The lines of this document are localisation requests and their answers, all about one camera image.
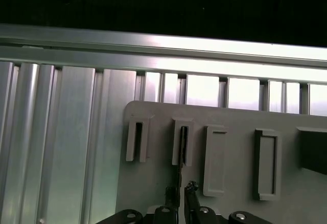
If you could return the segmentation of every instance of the silver metal surface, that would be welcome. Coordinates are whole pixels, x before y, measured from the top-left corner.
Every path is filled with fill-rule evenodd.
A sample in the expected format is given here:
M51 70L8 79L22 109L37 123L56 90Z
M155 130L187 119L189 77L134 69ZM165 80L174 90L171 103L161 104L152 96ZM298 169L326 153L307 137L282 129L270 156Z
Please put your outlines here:
M39 68L33 126L26 166L25 189L22 197L21 223L35 223L37 220L43 152L54 70L54 66L51 65L42 65Z
M188 75L186 104L218 107L219 77Z
M283 83L278 81L268 82L268 111L283 112Z
M15 47L1 46L8 43ZM1 223L93 224L112 215L132 100L327 116L326 56L320 48L0 25Z
M195 37L2 24L1 43L327 66L326 48Z
M245 220L246 216L241 214L241 213L238 213L238 214L236 214L236 218L241 219L241 220Z
M300 113L300 84L268 82L268 111L277 113Z
M286 83L286 113L300 113L300 84Z
M17 81L1 223L20 223L39 66L22 64Z
M207 208L205 208L205 207L200 208L200 211L203 212L203 213L208 213L209 212L209 210Z
M0 61L327 83L326 70L245 62L0 47Z
M62 70L47 224L80 219L94 77L94 69Z
M161 74L155 72L145 73L144 101L160 101Z
M260 82L254 79L229 78L227 82L227 107L259 110Z
M37 218L45 220L48 208L49 189L51 184L51 174L53 166L53 150L56 138L56 129L58 121L58 110L61 91L62 70L55 69L53 75L53 84L51 90L49 119L45 137L45 146L43 153L42 174L39 191L39 201L37 209Z
M327 116L327 85L309 84L309 114Z
M178 78L176 91L176 104L185 104L186 79Z
M14 65L12 63L0 62L0 153L7 117L13 69Z
M96 160L98 128L100 126L100 108L102 96L107 96L107 90L103 90L103 73L96 73L94 82L94 91L92 98L92 110L90 120L90 131L86 158L86 173L84 178L84 193L81 210L80 223L88 224L90 219L93 176Z
M97 223L115 213L123 113L134 100L136 72L105 70L103 75L90 217L86 223Z
M178 84L177 74L165 73L162 75L161 101L163 103L176 103Z
M13 100L11 99L14 65L0 62L0 220L4 199L4 187L7 174L7 162L10 146L10 128L13 114Z

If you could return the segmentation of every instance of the metal frame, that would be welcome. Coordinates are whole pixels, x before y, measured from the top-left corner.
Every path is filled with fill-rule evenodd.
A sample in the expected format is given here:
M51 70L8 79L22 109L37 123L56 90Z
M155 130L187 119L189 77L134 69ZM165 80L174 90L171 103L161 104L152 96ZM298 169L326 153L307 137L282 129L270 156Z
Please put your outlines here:
M327 67L326 48L98 30L0 24L0 44Z

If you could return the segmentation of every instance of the gray panel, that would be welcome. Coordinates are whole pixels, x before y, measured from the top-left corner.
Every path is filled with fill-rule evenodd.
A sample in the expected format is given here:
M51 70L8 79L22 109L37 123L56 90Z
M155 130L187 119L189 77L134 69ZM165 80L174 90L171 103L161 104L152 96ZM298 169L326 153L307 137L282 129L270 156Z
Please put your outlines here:
M227 85L228 108L259 110L259 80L229 78Z
M310 115L327 116L327 85L309 84Z
M226 133L227 129L223 126L206 128L204 196L219 197L224 194Z
M178 75L165 73L162 76L162 98L163 103L176 103Z
M38 71L36 64L22 64L18 74L1 223L20 222Z
M80 220L94 77L94 69L62 70L47 224Z
M160 101L161 74L155 72L145 73L144 101Z
M242 210L272 223L323 222L327 204L327 192L324 191L325 175L300 167L297 128L310 127L315 131L326 130L326 117L153 102L131 102L125 112L125 125L128 124L131 115L136 112L147 116L153 115L149 131L152 149L150 150L151 156L145 164L121 161L117 199L119 210L132 208L144 212L149 206L164 203L165 188L171 184L167 179L171 179L174 175L174 167L170 166L171 170L168 167L171 164L169 158L173 147L169 139L174 134L172 117L179 117L193 118L196 121L194 123L194 152L196 153L193 153L192 166L183 167L181 187L186 186L189 181L196 181L202 189L206 152L203 136L207 124L228 128L228 133L226 133L228 143L225 144L225 154L228 156L225 157L224 162L224 194L217 198L205 197L202 192L199 192L197 195L201 205L219 209L226 218L231 212ZM275 167L280 167L280 177L274 172L276 179L279 178L282 184L279 201L263 203L263 201L253 199L255 130L260 127L278 131L283 140L283 149L280 151L282 156L279 157L283 166L276 164ZM265 133L268 137L275 137L275 135L270 131ZM265 176L261 174L263 180L267 180L267 182L261 182L264 187L262 193L269 194L273 192L269 191L273 184L268 182L272 179L271 165L276 156L273 151L279 149L273 150L271 147L270 143L274 144L276 140L263 140L262 142L269 144L262 148L265 151L263 152L265 157L262 158L263 165L261 166L267 166L269 169L268 179L264 179Z
M188 75L186 104L218 107L219 77Z
M36 223L40 191L45 136L48 125L54 66L41 65L33 117L29 157L27 161L25 191L21 210L21 223Z
M135 80L136 72L104 71L89 223L115 213L123 114L134 100Z

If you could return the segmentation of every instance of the rectangular slot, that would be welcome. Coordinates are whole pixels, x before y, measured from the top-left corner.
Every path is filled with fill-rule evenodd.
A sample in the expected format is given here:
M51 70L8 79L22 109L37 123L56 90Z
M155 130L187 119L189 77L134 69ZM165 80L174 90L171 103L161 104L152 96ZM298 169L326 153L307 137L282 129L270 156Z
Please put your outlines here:
M141 163L146 161L148 132L148 118L132 117L130 119L128 127L126 161L134 161L135 156L139 156L139 161Z
M256 130L254 197L278 200L281 191L281 139L269 129Z
M173 165L178 165L179 151L181 141L185 140L184 144L184 164L186 166L192 165L193 154L193 134L194 134L194 122L192 120L175 120L174 126L174 148L173 148Z
M224 194L224 159L227 130L223 126L206 128L206 148L203 195L218 197Z
M262 137L260 144L259 192L274 194L275 138Z

